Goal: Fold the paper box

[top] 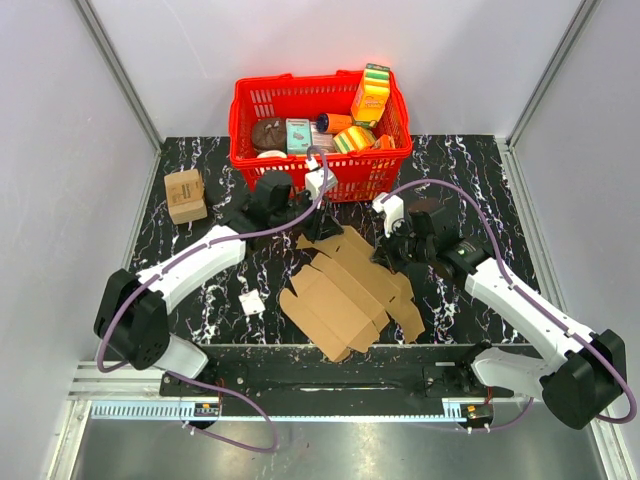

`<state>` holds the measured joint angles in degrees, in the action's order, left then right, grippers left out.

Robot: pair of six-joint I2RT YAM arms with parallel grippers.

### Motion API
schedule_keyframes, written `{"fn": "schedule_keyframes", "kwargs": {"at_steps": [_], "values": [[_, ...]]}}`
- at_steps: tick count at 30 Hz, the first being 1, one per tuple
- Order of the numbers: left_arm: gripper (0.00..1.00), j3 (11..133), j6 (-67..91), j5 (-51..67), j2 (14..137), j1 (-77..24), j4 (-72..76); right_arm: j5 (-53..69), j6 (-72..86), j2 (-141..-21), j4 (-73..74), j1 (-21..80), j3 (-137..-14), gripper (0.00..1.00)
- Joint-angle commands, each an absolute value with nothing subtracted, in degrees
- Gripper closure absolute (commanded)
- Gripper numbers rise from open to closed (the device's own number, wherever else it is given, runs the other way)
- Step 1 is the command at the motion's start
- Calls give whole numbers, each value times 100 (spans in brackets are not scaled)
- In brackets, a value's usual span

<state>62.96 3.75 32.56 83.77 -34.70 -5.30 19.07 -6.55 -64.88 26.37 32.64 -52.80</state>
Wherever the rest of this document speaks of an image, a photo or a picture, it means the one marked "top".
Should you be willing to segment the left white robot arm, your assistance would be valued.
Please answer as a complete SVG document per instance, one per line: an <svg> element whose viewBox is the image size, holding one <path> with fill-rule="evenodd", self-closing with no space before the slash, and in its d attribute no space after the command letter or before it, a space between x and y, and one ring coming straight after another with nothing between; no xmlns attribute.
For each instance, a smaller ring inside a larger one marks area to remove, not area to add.
<svg viewBox="0 0 640 480"><path fill-rule="evenodd" d="M210 278L243 262L261 236L292 227L310 240L342 233L328 212L327 194L337 184L335 174L318 168L306 173L304 180L304 190L294 194L289 174L269 171L196 244L138 273L125 269L113 273L93 327L102 341L100 349L112 350L137 370L175 372L195 395L211 392L217 373L207 365L208 356L171 333L168 316Z"/></svg>

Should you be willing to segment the brown cardboard box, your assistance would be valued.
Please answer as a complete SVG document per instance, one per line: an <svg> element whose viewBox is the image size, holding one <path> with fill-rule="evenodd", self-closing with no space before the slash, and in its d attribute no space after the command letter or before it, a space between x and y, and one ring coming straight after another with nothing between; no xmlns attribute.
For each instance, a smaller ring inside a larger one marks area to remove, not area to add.
<svg viewBox="0 0 640 480"><path fill-rule="evenodd" d="M374 248L353 227L296 248L316 255L279 294L282 312L331 362L365 353L389 322L414 342L425 331L409 279L371 261Z"/></svg>

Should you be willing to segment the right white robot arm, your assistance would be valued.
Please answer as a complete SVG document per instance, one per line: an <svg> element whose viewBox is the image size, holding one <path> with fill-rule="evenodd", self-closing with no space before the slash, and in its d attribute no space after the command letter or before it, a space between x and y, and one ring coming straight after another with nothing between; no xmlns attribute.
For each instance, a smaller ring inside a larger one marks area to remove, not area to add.
<svg viewBox="0 0 640 480"><path fill-rule="evenodd" d="M487 387L544 402L564 425L580 430L623 393L627 378L623 339L610 329L596 333L532 290L493 250L459 236L435 199L406 207L387 193L372 204L384 236L372 260L392 272L411 264L434 273L481 301L521 333L537 357L509 354L489 343L471 349L454 375L456 387L476 396Z"/></svg>

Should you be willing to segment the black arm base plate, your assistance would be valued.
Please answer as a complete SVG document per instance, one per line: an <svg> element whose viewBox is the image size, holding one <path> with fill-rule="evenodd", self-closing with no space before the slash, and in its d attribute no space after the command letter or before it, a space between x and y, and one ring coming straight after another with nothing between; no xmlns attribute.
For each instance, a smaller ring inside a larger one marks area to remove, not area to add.
<svg viewBox="0 0 640 480"><path fill-rule="evenodd" d="M379 345L331 362L315 346L211 345L197 377L257 396L263 393L393 392L424 397L505 398L508 390L472 378L473 345Z"/></svg>

